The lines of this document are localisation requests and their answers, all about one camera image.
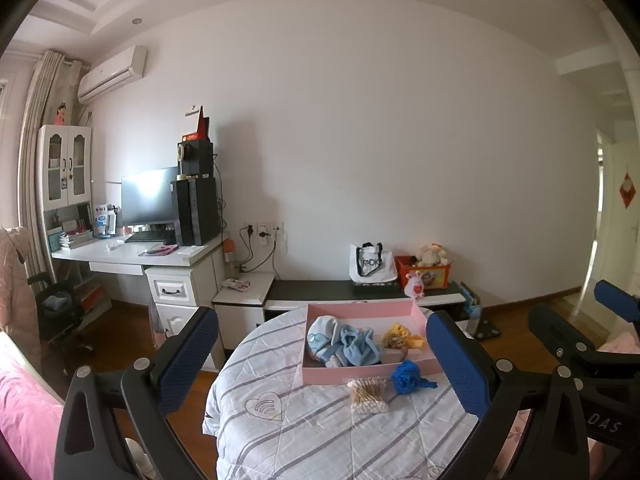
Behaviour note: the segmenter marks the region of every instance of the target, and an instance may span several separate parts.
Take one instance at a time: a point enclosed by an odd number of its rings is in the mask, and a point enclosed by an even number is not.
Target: computer monitor
[[[122,177],[122,224],[169,224],[176,217],[171,182],[178,167]]]

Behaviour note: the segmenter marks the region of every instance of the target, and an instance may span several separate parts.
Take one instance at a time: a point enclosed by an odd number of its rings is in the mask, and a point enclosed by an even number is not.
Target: keyboard
[[[172,231],[138,231],[133,233],[129,238],[124,240],[127,242],[166,242],[175,243],[175,234]]]

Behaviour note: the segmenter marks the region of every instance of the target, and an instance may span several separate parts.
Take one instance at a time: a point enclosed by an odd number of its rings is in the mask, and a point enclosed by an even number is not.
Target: red hanging decoration
[[[631,204],[631,201],[636,196],[636,186],[634,186],[628,173],[622,181],[622,186],[620,186],[620,196],[622,197],[622,202],[625,204],[625,209],[629,207],[629,204]]]

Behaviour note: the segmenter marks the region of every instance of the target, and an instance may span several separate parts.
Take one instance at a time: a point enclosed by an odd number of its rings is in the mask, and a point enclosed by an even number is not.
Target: blue baby clothing
[[[418,388],[437,388],[438,383],[420,377],[420,368],[412,361],[402,361],[391,374],[394,388],[400,395],[413,393]]]
[[[380,361],[373,330],[359,330],[334,316],[320,316],[309,327],[306,346],[313,359],[327,368],[367,366]]]

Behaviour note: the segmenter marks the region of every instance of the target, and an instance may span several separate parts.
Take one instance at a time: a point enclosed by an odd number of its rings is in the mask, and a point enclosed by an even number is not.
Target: round table
[[[303,385],[306,307],[260,325],[238,345],[207,397],[204,433],[217,438],[218,479],[433,479],[476,417],[444,374],[400,396],[389,411],[351,412],[350,389]]]

